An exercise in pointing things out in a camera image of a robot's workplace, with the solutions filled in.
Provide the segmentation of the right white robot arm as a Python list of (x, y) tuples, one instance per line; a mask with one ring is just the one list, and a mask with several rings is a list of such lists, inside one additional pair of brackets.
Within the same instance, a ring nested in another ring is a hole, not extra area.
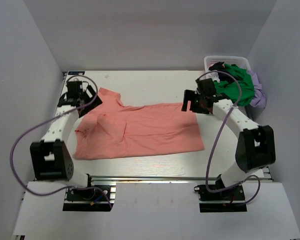
[(276, 161), (274, 130), (261, 126), (242, 113), (236, 103), (224, 93), (217, 93), (211, 78), (196, 79), (196, 90), (185, 90), (181, 110), (198, 114), (211, 113), (222, 121), (237, 137), (235, 162), (215, 182), (208, 192), (226, 200), (234, 188), (242, 184), (256, 171)]

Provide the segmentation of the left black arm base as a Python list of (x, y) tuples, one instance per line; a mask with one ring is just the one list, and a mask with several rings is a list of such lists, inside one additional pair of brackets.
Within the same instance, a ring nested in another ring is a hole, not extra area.
[(62, 210), (64, 212), (110, 212), (115, 202), (116, 183), (88, 178), (90, 189), (67, 189)]

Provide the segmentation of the salmon pink t shirt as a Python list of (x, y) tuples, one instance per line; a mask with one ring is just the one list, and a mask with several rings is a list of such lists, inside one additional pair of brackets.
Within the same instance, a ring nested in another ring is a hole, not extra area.
[(123, 105), (117, 92), (100, 88), (102, 104), (75, 130), (77, 160), (170, 155), (205, 149), (195, 113), (182, 103)]

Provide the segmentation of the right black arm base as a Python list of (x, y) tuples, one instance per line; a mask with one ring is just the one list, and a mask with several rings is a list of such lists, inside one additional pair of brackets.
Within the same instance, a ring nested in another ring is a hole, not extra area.
[(216, 193), (209, 192), (205, 184), (196, 185), (193, 190), (199, 196), (200, 213), (247, 212), (246, 198), (241, 185)]

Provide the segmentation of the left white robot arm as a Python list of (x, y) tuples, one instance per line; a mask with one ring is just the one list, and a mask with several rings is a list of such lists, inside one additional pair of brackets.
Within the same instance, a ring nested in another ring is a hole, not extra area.
[(76, 121), (102, 104), (95, 89), (78, 80), (66, 83), (67, 91), (61, 95), (55, 117), (46, 134), (30, 145), (30, 155), (35, 178), (39, 181), (60, 181), (75, 186), (84, 199), (95, 196), (96, 187), (89, 183), (89, 176), (75, 170), (66, 141)]

